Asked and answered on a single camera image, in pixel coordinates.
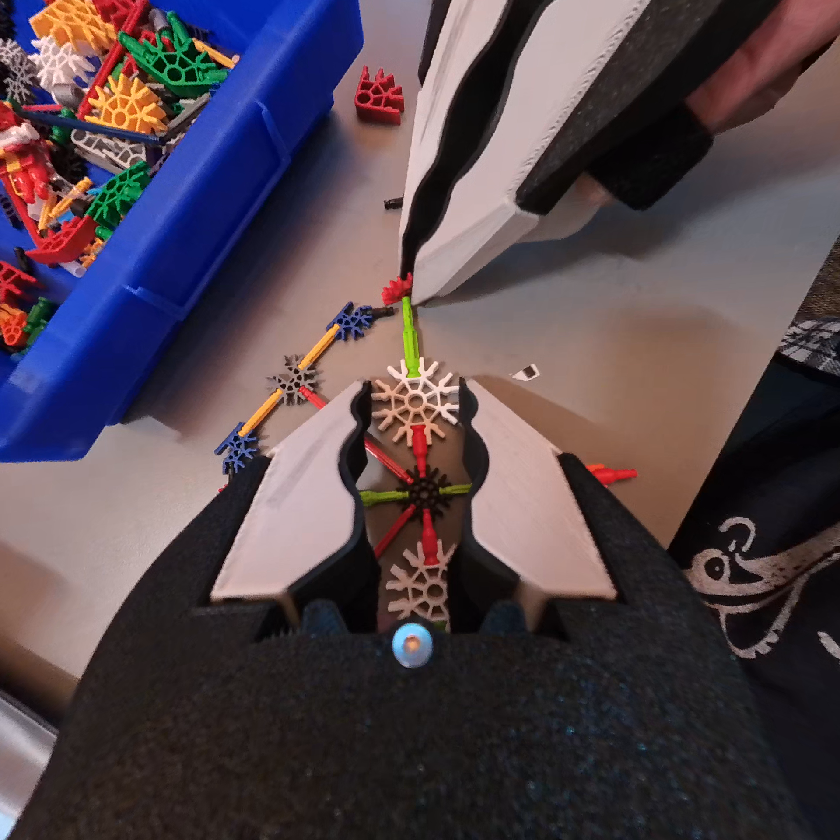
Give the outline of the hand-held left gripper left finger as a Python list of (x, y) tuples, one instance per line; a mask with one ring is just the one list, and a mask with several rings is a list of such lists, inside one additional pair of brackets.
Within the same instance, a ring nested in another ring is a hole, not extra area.
[(274, 447), (211, 603), (275, 602), (297, 625), (327, 600), (348, 628), (377, 627), (382, 571), (356, 486), (371, 411), (371, 383), (354, 381)]

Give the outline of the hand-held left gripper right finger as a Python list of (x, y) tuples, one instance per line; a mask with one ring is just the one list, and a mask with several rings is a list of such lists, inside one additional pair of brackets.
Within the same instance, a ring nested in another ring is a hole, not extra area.
[(560, 462), (561, 450), (475, 379), (458, 410), (470, 490), (453, 557), (453, 629), (499, 602), (540, 630), (552, 601), (615, 602), (617, 588)]

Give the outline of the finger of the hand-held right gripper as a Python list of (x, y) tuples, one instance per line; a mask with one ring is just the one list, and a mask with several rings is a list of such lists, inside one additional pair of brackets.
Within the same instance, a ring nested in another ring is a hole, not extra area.
[(415, 270), (456, 184), (487, 145), (512, 68), (548, 2), (433, 2), (404, 189), (400, 275)]
[(512, 68), (498, 121), (477, 161), (458, 181), (438, 230), (419, 251), (413, 303), (461, 286), (542, 218), (562, 237), (591, 217), (585, 201), (560, 199), (559, 212), (527, 210), (517, 199), (539, 158), (642, 17), (648, 2), (548, 2)]

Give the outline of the colourful toy rod wheel assembly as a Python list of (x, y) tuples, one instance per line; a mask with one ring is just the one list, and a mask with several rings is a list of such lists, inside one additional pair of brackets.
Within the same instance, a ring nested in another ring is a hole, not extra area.
[[(382, 400), (384, 398), (384, 392), (371, 393), (372, 400)], [(438, 479), (438, 472), (429, 468), (427, 462), (427, 434), (424, 430), (421, 430), (419, 423), (409, 426), (407, 437), (411, 441), (416, 462), (415, 470), (408, 472), (414, 479), (414, 483), (408, 486), (402, 481), (406, 488), (400, 490), (397, 496), (406, 503), (403, 512), (405, 518), (411, 518), (418, 514), (422, 519), (423, 536), (417, 545), (416, 553), (406, 552), (405, 555), (407, 561), (413, 564), (414, 576), (405, 575), (399, 566), (392, 568), (395, 579), (388, 581), (386, 587), (392, 592), (404, 592), (404, 597), (390, 605), (390, 610), (398, 615), (402, 621), (408, 617), (417, 616), (433, 625), (443, 623), (446, 628), (450, 628), (453, 618), (453, 557), (458, 546), (450, 551), (444, 551), (443, 544), (438, 540), (434, 529), (434, 521), (438, 514), (438, 508), (448, 503), (448, 497), (452, 495), (452, 490), (457, 490), (457, 487), (441, 483)], [(359, 492), (364, 510), (370, 506), (374, 498), (378, 497), (378, 494), (375, 493), (360, 490)], [(595, 535), (588, 523), (587, 525), (596, 543)], [(372, 547), (377, 561), (387, 543), (388, 539), (383, 538), (380, 548)], [(599, 552), (607, 567), (605, 552), (603, 550), (599, 550)], [(611, 577), (617, 588), (618, 600), (620, 598), (620, 587), (614, 580), (613, 575)], [(314, 605), (316, 602), (334, 604), (327, 600), (317, 600), (311, 602), (307, 607)], [(303, 617), (299, 624), (289, 625), (302, 627)], [(352, 633), (372, 634), (376, 628), (349, 628), (349, 630)]]

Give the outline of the long red toy rod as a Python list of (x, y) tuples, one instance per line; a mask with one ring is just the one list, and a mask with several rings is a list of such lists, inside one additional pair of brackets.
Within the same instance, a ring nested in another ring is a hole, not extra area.
[[(305, 386), (300, 389), (300, 394), (302, 394), (305, 399), (310, 402), (310, 404), (314, 405), (319, 410), (323, 409), (327, 405), (327, 401)], [(411, 486), (412, 483), (414, 483), (414, 479), (409, 475), (409, 473), (401, 467), (394, 458), (381, 449), (373, 437), (369, 434), (364, 435), (364, 446), (367, 452), (376, 458), (387, 470), (389, 470), (395, 478), (405, 482), (408, 486)]]

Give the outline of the short yellow toy rod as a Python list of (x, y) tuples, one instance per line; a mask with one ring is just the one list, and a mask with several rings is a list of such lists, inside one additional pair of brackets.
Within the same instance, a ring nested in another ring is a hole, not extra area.
[(325, 332), (320, 341), (318, 341), (314, 347), (299, 361), (297, 364), (298, 369), (300, 371), (304, 371), (315, 364), (323, 356), (326, 350), (332, 346), (339, 330), (340, 326), (338, 324), (334, 324), (327, 332)]

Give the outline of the blue toy connector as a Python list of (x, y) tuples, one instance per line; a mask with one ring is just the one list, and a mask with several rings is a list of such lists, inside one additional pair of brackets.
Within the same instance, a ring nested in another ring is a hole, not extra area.
[(357, 340), (363, 338), (364, 332), (371, 328), (373, 320), (372, 306), (356, 306), (352, 301), (348, 301), (325, 330), (332, 331), (337, 341)]

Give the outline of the green toy rod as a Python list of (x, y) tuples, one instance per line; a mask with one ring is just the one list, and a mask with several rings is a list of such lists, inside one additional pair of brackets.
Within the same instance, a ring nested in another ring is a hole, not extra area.
[(402, 298), (402, 319), (403, 358), (406, 363), (406, 377), (408, 379), (416, 379), (421, 376), (421, 356), (418, 349), (417, 331), (413, 322), (413, 308), (410, 296), (404, 296)]

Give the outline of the blue plastic bin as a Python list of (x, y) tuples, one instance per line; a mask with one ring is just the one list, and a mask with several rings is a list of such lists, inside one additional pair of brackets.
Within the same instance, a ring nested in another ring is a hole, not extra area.
[(2, 352), (3, 463), (80, 459), (120, 420), (364, 43), (359, 2), (150, 5), (239, 62), (91, 267), (35, 269), (20, 307), (58, 309), (22, 359)]

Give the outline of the pile of toy construction pieces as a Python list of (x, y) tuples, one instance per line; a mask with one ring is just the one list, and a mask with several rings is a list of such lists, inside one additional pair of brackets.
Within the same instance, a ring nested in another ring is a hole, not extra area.
[(58, 303), (37, 265), (82, 277), (237, 66), (210, 33), (152, 2), (55, 1), (18, 36), (2, 2), (2, 357), (22, 360)]

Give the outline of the person's right hand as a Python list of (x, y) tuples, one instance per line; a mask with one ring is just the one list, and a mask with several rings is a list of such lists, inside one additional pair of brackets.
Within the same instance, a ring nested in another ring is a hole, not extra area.
[(770, 111), (838, 37), (838, 1), (782, 1), (686, 100), (714, 134)]

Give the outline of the red toy connector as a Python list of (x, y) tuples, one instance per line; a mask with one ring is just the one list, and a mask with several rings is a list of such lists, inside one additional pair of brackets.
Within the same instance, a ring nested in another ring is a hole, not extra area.
[(353, 104), (358, 120), (363, 123), (399, 126), (405, 110), (403, 89), (392, 73), (379, 68), (374, 75), (368, 66), (360, 74)]

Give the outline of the black printed shirt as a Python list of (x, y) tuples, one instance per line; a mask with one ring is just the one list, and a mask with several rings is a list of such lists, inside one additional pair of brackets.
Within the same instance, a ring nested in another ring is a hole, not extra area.
[(772, 363), (672, 539), (805, 818), (839, 837), (838, 380)]

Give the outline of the plaid flannel shirt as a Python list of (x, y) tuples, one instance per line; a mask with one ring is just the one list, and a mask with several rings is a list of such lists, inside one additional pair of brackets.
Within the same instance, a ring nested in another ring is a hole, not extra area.
[(839, 318), (793, 322), (785, 331), (778, 352), (788, 361), (838, 378)]

